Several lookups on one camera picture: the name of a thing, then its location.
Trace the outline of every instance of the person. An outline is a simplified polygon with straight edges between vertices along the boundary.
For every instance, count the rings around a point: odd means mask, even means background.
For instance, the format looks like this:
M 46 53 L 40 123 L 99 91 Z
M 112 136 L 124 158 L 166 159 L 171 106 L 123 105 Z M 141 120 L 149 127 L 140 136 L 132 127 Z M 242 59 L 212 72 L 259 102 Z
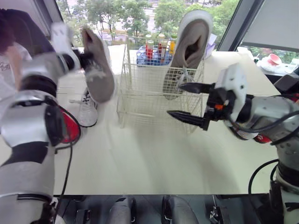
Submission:
M 7 11 L 0 9 L 0 120 L 11 104 L 14 94 L 21 86 L 23 62 L 32 59 L 27 49 L 16 42 L 14 30 L 11 23 L 6 19 L 7 14 L 6 17 L 4 16 L 4 12 Z M 63 143 L 69 143 L 79 137 L 80 127 L 69 116 L 68 112 L 62 110 L 62 114 L 69 134 Z

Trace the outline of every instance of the bottle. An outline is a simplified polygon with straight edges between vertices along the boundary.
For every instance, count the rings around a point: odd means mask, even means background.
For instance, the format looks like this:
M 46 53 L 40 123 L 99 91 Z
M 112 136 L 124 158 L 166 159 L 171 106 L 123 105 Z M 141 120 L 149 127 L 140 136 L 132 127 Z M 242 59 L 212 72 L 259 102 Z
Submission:
M 174 49 L 175 49 L 175 46 L 176 46 L 177 38 L 178 38 L 178 36 L 176 34 L 171 35 L 169 53 L 172 54 L 172 55 L 174 55 Z
M 162 53 L 162 40 L 165 40 L 165 35 L 164 34 L 159 34 L 158 39 L 159 39 L 158 54 L 160 56 L 161 53 Z
M 153 48 L 154 48 L 154 41 L 148 40 L 148 48 L 146 49 L 146 58 L 148 60 L 153 58 Z
M 148 41 L 151 39 L 151 35 L 150 34 L 146 34 L 145 35 L 145 52 L 147 51 L 148 48 Z
M 161 49 L 161 63 L 163 63 L 164 60 L 165 60 L 167 42 L 168 42 L 167 40 L 162 40 L 161 41 L 161 46 L 162 46 L 162 49 Z

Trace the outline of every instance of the orange component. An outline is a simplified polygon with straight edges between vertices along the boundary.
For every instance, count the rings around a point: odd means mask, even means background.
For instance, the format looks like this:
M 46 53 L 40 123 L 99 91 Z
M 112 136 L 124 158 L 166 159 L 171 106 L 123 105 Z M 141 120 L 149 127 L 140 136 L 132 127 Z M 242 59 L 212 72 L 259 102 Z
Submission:
M 219 104 L 217 104 L 217 105 L 215 105 L 215 109 L 217 109 L 217 110 L 222 110 L 223 109 L 223 105 L 219 105 Z

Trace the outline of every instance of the cable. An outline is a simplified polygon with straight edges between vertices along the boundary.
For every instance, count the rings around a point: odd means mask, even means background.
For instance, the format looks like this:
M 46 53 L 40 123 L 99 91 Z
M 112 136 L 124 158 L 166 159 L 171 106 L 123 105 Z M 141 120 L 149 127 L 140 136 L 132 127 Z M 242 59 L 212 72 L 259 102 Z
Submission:
M 260 220 L 261 223 L 263 223 L 261 217 L 259 216 L 258 212 L 257 212 L 257 209 L 256 207 L 254 206 L 254 203 L 252 201 L 252 193 L 251 193 L 251 188 L 252 188 L 252 183 L 253 183 L 253 180 L 255 178 L 255 176 L 257 175 L 257 173 L 264 167 L 268 166 L 269 164 L 272 164 L 272 163 L 275 163 L 275 162 L 279 162 L 279 159 L 275 159 L 275 160 L 271 160 L 269 162 L 266 162 L 264 164 L 262 164 L 261 166 L 259 166 L 254 172 L 253 174 L 251 175 L 251 178 L 249 180 L 249 183 L 248 183 L 248 196 L 249 196 L 249 201 L 251 203 L 251 206 L 253 208 L 253 210 L 256 212 L 256 215 L 258 217 L 258 219 Z
M 70 200 L 68 201 L 68 203 L 66 204 L 66 207 L 65 207 L 65 209 L 64 209 L 64 212 L 62 213 L 61 218 L 64 217 L 64 215 L 65 215 L 65 213 L 66 213 L 66 211 L 67 211 L 67 209 L 68 209 L 68 207 L 69 207 L 69 205 L 70 205 L 70 202 L 71 202 L 71 199 L 70 199 Z
M 70 113 L 70 112 L 68 112 L 66 109 L 64 109 L 62 106 L 60 106 L 59 105 L 59 108 L 63 111 L 63 112 L 65 112 L 67 115 L 69 115 L 73 120 L 74 120 L 74 122 L 77 124 L 77 126 L 78 126 L 78 129 L 79 129 L 79 135 L 78 135 L 78 137 L 72 142 L 72 146 L 74 146 L 78 141 L 79 141 L 79 139 L 80 139 L 80 137 L 81 137 L 81 128 L 80 128 L 80 124 L 79 124 L 79 122 L 77 121 L 77 119 Z M 62 147 L 58 147 L 58 148 L 56 148 L 56 152 L 58 151 L 58 150 L 61 150 L 61 149 L 66 149 L 66 148 L 69 148 L 70 147 L 70 145 L 67 145 L 67 146 L 62 146 Z
M 274 177 L 274 174 L 275 174 L 277 165 L 278 165 L 278 164 L 276 164 L 276 165 L 273 167 L 273 170 L 271 171 L 271 174 L 270 174 L 270 180 L 271 180 L 271 181 L 273 181 L 273 177 Z
M 291 117 L 294 117 L 296 115 L 299 115 L 299 111 L 294 111 L 292 113 L 289 113 L 285 116 L 283 116 L 282 118 L 276 120 L 275 122 L 269 124 L 269 125 L 266 125 L 264 127 L 260 127 L 260 128 L 245 128 L 245 127 L 242 127 L 240 126 L 239 124 L 237 124 L 236 122 L 234 122 L 232 120 L 232 118 L 230 116 L 227 116 L 227 120 L 229 120 L 229 122 L 236 128 L 238 128 L 239 130 L 241 131 L 244 131 L 244 132 L 248 132 L 248 133 L 260 133 L 260 132 L 263 132 L 263 131 L 267 131 L 269 129 L 272 129 L 274 127 L 276 127 L 277 125 L 280 125 L 281 123 L 283 123 L 285 120 L 291 118 Z
M 285 137 L 281 138 L 281 139 L 278 139 L 276 141 L 273 141 L 271 143 L 272 146 L 275 146 L 275 145 L 278 145 L 280 143 L 283 143 L 285 141 L 288 141 L 289 139 L 291 139 L 292 137 L 295 137 L 299 132 L 299 126 L 294 130 L 292 131 L 291 133 L 289 133 L 288 135 L 286 135 Z
M 57 214 L 58 214 L 58 210 L 59 210 L 61 202 L 62 202 L 62 197 L 64 196 L 64 193 L 65 193 L 67 180 L 69 178 L 69 173 L 70 173 L 70 168 L 71 168 L 71 160 L 72 160 L 72 157 L 73 157 L 73 143 L 72 142 L 70 142 L 70 148 L 71 148 L 70 149 L 70 158 L 69 158 L 69 162 L 68 162 L 68 165 L 67 165 L 67 168 L 66 168 L 66 174 L 65 174 L 65 178 L 64 178 L 64 186 L 62 188 L 61 195 L 58 198 L 56 213 L 55 213 L 55 216 L 54 216 L 54 223 L 55 223 L 55 220 L 56 220 L 56 217 L 57 217 Z
M 281 94 L 281 95 L 276 95 L 276 96 L 271 96 L 271 97 L 284 97 L 284 98 L 288 98 L 288 99 L 290 99 L 290 98 L 297 98 L 297 99 L 299 99 L 299 97 L 294 96 L 293 94 Z

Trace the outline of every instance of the white wire basket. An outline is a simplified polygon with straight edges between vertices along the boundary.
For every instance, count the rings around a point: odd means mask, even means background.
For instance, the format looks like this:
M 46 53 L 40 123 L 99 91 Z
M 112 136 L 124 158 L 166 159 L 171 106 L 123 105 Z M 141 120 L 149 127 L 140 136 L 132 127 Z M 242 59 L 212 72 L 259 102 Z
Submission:
M 172 118 L 167 111 L 202 115 L 202 94 L 182 91 L 178 84 L 202 82 L 204 61 L 196 70 L 171 68 L 154 57 L 140 63 L 138 53 L 144 45 L 144 38 L 128 38 L 125 46 L 117 105 L 122 127 L 155 126 L 192 133 L 196 126 Z

